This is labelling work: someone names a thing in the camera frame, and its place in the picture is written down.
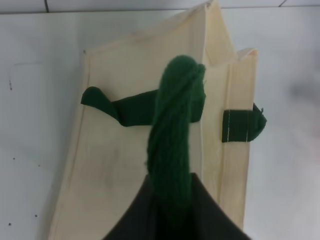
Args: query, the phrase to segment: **green knitted handle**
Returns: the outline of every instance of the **green knitted handle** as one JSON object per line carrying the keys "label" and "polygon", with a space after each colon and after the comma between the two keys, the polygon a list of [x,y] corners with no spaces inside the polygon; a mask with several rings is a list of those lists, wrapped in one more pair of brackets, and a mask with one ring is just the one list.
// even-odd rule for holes
{"label": "green knitted handle", "polygon": [[177,56],[166,67],[155,100],[147,169],[164,215],[180,226],[191,204],[189,123],[192,101],[205,98],[205,66]]}

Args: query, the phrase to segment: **white wall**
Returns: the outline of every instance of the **white wall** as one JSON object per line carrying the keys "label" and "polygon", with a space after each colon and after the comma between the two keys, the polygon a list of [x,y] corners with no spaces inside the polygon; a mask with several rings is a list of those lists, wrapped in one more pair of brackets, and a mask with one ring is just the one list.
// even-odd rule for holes
{"label": "white wall", "polygon": [[[220,0],[222,8],[278,7],[284,0]],[[47,0],[50,12],[187,9],[205,0]],[[287,0],[282,6],[320,6],[320,0]],[[0,13],[45,12],[45,0],[1,0]]]}

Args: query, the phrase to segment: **green strap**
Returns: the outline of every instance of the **green strap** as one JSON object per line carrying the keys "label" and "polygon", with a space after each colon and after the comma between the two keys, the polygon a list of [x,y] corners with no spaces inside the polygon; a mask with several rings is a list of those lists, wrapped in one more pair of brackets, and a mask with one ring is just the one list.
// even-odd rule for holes
{"label": "green strap", "polygon": [[[82,95],[81,104],[94,107],[114,119],[122,126],[146,126],[152,124],[158,90],[147,91],[111,102],[97,87],[91,86]],[[191,102],[191,123],[199,122],[205,104],[203,88],[195,91]]]}
{"label": "green strap", "polygon": [[205,66],[192,58],[174,58],[162,75],[155,100],[147,169],[155,196],[174,227],[183,224],[192,201],[189,125],[194,99],[205,98],[204,74]]}
{"label": "green strap", "polygon": [[222,142],[250,142],[265,128],[263,109],[253,104],[252,110],[225,110],[222,120]]}

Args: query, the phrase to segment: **white tile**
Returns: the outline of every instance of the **white tile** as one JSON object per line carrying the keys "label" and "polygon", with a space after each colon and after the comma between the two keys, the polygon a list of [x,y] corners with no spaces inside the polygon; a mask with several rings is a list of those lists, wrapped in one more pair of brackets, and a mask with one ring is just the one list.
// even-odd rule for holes
{"label": "white tile", "polygon": [[287,0],[282,6],[320,6],[320,0]]}
{"label": "white tile", "polygon": [[1,0],[0,13],[44,13],[44,0]]}
{"label": "white tile", "polygon": [[[51,11],[188,9],[205,0],[48,0]],[[222,8],[277,7],[282,0],[220,0]]]}

